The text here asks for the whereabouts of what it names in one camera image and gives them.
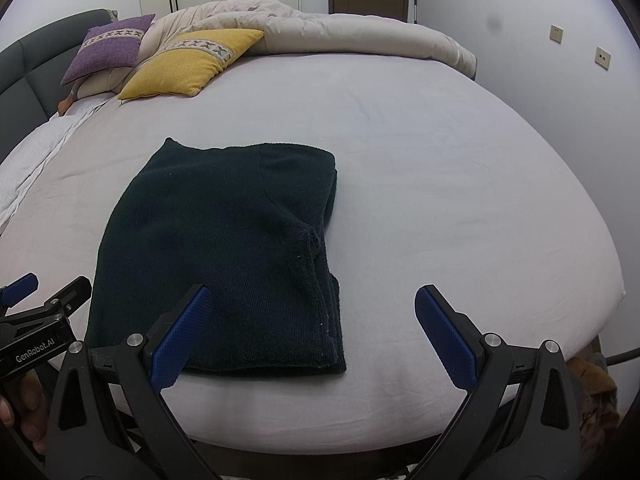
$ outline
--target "decorative pillow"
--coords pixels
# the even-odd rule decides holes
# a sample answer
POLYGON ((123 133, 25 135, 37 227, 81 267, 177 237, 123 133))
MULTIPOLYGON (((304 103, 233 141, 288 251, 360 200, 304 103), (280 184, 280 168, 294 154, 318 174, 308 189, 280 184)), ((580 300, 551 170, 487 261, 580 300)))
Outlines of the decorative pillow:
POLYGON ((118 98, 136 99, 158 94, 193 97, 213 76, 263 36, 263 31, 252 28, 220 28, 181 34, 140 66, 118 98))
POLYGON ((140 41, 154 16, 146 14, 90 28, 61 84, 65 85, 105 68, 135 66, 140 41))

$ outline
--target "bed frame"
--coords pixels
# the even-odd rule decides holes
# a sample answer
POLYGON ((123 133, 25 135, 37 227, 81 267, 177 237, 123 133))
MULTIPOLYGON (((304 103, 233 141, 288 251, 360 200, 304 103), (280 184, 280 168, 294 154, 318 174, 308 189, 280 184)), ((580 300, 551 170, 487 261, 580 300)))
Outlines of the bed frame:
POLYGON ((0 162, 58 111, 72 86, 60 81, 87 31, 108 23, 108 10, 88 10, 39 28, 0 52, 0 162))

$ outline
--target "screw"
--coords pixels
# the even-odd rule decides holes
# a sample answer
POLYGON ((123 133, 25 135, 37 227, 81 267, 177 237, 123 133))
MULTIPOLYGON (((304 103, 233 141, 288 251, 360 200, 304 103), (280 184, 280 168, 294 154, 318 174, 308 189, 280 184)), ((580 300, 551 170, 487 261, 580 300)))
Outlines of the screw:
POLYGON ((556 343, 555 341, 551 341, 551 339, 545 342, 545 348, 549 350, 552 354, 555 354, 560 349, 560 347, 558 346, 558 343, 556 343))
POLYGON ((74 341, 69 345, 69 352, 72 354, 77 354, 82 350, 82 341, 74 341))
POLYGON ((500 339, 500 336, 497 334, 487 334, 484 336, 484 342, 489 346, 500 346, 502 339, 500 339))
POLYGON ((129 346, 139 346, 145 340, 142 334, 131 334, 127 337, 127 344, 129 346))

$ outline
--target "yellow pillow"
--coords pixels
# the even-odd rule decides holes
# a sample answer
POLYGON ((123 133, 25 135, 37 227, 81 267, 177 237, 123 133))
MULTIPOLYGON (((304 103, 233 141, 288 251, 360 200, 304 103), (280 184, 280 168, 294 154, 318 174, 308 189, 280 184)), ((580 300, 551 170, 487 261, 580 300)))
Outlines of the yellow pillow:
POLYGON ((204 85, 260 41, 263 31, 220 28, 181 34, 147 60, 119 99, 158 94, 198 95, 204 85))

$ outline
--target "wall socket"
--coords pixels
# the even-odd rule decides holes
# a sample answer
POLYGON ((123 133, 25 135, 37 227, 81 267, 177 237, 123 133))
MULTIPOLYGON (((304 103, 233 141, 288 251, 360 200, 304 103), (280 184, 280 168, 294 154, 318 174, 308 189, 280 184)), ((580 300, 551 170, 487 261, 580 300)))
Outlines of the wall socket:
POLYGON ((555 25, 551 25, 551 32, 549 33, 549 38, 558 43, 562 43, 562 35, 564 34, 564 30, 560 27, 556 27, 555 25))
POLYGON ((611 54, 606 50, 602 50, 600 47, 596 49, 596 63, 603 67, 605 70, 609 70, 609 63, 611 62, 611 54))

